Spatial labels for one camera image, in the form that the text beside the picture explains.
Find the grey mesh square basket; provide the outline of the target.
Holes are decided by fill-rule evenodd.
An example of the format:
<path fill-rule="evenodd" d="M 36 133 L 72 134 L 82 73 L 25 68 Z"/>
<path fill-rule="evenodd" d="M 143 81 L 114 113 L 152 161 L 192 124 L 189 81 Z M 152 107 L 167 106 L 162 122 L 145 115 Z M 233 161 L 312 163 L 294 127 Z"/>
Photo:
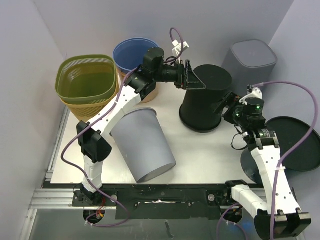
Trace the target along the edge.
<path fill-rule="evenodd" d="M 247 94 L 247 86 L 267 82 L 278 58 L 264 41 L 251 39 L 230 46 L 221 67 L 232 77 L 230 91 Z"/>

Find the dark navy round bin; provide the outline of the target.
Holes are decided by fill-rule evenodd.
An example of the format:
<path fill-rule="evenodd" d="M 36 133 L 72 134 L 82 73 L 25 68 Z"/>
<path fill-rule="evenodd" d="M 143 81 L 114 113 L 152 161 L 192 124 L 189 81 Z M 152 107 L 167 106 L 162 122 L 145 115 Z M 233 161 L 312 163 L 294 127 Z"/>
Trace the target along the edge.
<path fill-rule="evenodd" d="M 274 117 L 266 125 L 276 132 L 281 156 L 301 140 L 310 129 L 310 126 L 305 122 L 289 116 Z M 258 166 L 248 149 L 242 152 L 240 162 L 246 176 L 261 185 L 262 179 Z M 300 146 L 285 158 L 282 165 L 285 167 L 287 179 L 291 179 L 299 173 L 317 169 L 320 166 L 319 134 L 313 131 Z"/>

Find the light grey round bin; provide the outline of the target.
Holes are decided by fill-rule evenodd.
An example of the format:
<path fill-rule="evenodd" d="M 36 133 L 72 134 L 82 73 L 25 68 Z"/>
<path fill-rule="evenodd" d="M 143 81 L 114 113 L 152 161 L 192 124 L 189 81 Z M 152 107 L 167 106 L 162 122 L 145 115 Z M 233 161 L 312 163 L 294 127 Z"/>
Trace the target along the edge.
<path fill-rule="evenodd" d="M 138 184 L 166 173 L 177 164 L 153 108 L 130 111 L 110 135 Z"/>

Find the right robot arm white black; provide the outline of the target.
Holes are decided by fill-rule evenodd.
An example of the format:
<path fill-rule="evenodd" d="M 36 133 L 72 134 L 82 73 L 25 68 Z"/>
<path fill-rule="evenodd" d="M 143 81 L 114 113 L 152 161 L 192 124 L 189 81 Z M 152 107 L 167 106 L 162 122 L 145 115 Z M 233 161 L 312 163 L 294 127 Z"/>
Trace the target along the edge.
<path fill-rule="evenodd" d="M 257 165 L 266 200 L 257 196 L 243 180 L 227 181 L 222 192 L 230 205 L 239 203 L 253 218 L 255 230 L 262 240 L 297 237 L 312 222 L 303 212 L 288 183 L 280 163 L 281 149 L 277 134 L 266 126 L 263 117 L 262 91 L 255 87 L 244 97 L 229 92 L 218 103 L 215 113 L 240 127 L 240 135 Z"/>

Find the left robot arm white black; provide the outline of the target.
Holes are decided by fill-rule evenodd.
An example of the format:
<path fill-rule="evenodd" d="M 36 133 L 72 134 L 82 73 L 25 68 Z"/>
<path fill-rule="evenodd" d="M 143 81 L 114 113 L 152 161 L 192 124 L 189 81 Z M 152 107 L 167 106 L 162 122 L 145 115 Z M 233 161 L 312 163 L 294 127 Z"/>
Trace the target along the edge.
<path fill-rule="evenodd" d="M 102 167 L 111 154 L 112 147 L 105 139 L 125 114 L 141 103 L 158 82 L 174 83 L 183 90 L 204 90 L 205 84 L 194 73 L 189 60 L 168 64 L 164 61 L 164 50 L 149 48 L 142 64 L 124 79 L 116 97 L 88 122 L 80 121 L 77 126 L 78 144 L 84 159 L 85 177 L 80 192 L 88 204 L 101 202 Z"/>

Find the black ribbed round bin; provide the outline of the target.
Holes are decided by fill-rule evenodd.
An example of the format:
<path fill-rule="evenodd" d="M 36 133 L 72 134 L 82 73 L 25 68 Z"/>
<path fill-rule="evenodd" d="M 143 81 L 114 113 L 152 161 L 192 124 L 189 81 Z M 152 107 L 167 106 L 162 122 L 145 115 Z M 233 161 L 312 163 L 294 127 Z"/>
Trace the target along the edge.
<path fill-rule="evenodd" d="M 188 90 L 179 108 L 179 117 L 189 129 L 198 133 L 209 133 L 216 129 L 222 120 L 215 108 L 229 92 L 232 76 L 220 66 L 203 64 L 194 73 L 205 84 L 204 90 Z"/>

